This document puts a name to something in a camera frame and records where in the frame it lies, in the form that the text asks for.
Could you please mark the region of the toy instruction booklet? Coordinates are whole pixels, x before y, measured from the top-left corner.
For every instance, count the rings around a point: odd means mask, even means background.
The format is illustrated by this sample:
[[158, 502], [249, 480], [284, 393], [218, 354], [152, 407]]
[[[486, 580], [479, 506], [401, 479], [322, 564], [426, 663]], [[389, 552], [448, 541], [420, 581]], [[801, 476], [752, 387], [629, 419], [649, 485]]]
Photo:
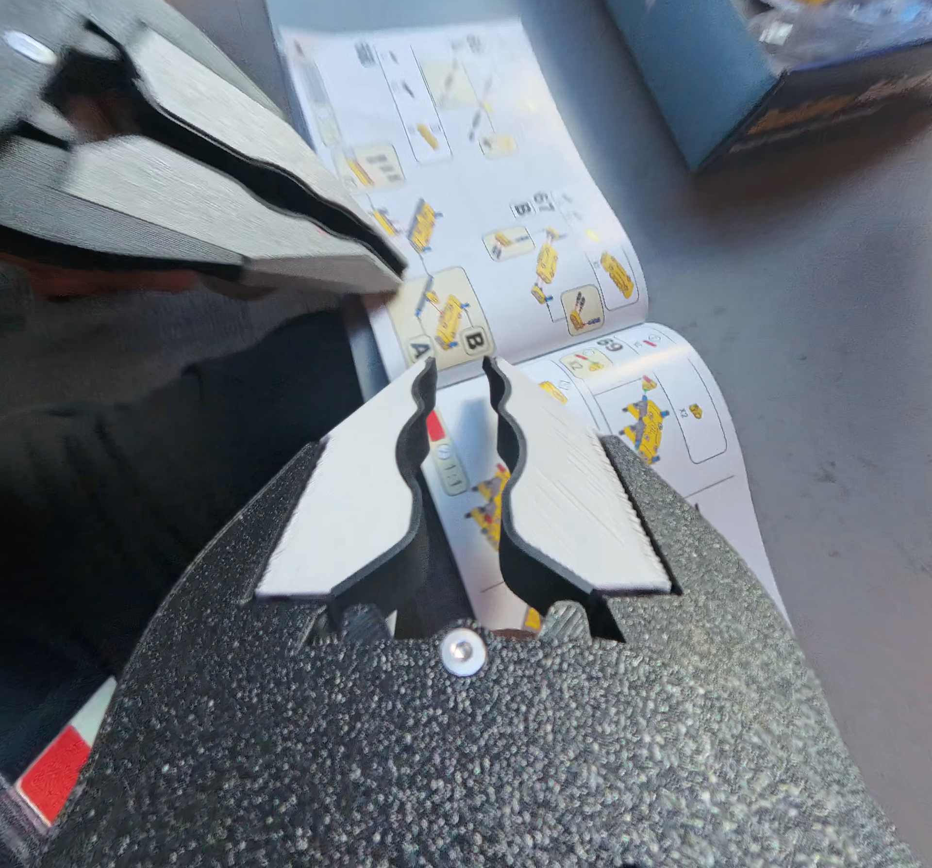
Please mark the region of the toy instruction booklet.
[[423, 474], [478, 620], [541, 624], [499, 571], [495, 352], [655, 469], [785, 612], [725, 399], [687, 340], [648, 322], [635, 247], [520, 21], [281, 36], [314, 150], [407, 263], [366, 310], [388, 377], [436, 358]]

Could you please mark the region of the person's torso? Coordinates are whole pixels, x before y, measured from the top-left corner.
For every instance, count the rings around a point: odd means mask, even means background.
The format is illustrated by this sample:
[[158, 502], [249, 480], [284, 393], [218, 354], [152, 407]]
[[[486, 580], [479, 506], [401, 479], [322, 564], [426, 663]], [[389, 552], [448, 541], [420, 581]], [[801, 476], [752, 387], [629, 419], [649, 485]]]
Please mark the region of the person's torso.
[[2, 781], [118, 679], [167, 593], [363, 402], [342, 303], [57, 269], [2, 328]]

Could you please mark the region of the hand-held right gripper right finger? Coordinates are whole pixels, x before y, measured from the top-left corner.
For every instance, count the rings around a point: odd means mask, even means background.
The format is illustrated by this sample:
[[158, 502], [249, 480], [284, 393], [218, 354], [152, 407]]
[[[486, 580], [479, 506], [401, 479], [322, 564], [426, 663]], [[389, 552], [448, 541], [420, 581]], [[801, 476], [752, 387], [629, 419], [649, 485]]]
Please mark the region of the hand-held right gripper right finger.
[[672, 580], [600, 435], [518, 367], [483, 360], [500, 495], [499, 568], [516, 595], [670, 594]]

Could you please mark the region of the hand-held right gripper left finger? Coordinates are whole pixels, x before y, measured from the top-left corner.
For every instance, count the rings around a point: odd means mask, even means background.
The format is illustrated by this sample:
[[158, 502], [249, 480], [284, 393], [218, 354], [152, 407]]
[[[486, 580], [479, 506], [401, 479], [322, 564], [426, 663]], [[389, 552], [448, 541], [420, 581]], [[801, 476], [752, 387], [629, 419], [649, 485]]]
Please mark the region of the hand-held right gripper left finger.
[[436, 362], [423, 358], [332, 429], [256, 587], [261, 599], [406, 599], [424, 576], [416, 542]]

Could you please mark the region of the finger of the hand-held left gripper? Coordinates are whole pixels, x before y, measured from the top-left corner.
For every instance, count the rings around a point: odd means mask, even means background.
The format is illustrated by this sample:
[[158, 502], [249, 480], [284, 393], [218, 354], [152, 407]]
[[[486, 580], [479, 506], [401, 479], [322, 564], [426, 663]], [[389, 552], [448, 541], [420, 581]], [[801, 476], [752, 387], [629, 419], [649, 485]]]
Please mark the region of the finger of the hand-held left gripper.
[[206, 180], [208, 233], [255, 278], [402, 278], [406, 261], [352, 191], [285, 118], [151, 28], [127, 46], [157, 136], [219, 174]]
[[69, 156], [64, 195], [219, 248], [244, 279], [373, 295], [402, 285], [403, 260], [355, 211], [310, 197], [308, 211], [265, 203], [244, 184], [152, 140], [84, 143]]

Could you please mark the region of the blue cardboard toy box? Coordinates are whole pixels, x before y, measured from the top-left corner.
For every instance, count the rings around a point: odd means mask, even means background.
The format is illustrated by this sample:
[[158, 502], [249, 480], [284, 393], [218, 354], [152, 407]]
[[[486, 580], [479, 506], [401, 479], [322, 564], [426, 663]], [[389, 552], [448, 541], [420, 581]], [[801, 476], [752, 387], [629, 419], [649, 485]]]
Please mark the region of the blue cardboard toy box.
[[782, 68], [752, 40], [732, 0], [604, 2], [693, 172], [930, 108], [930, 44]]

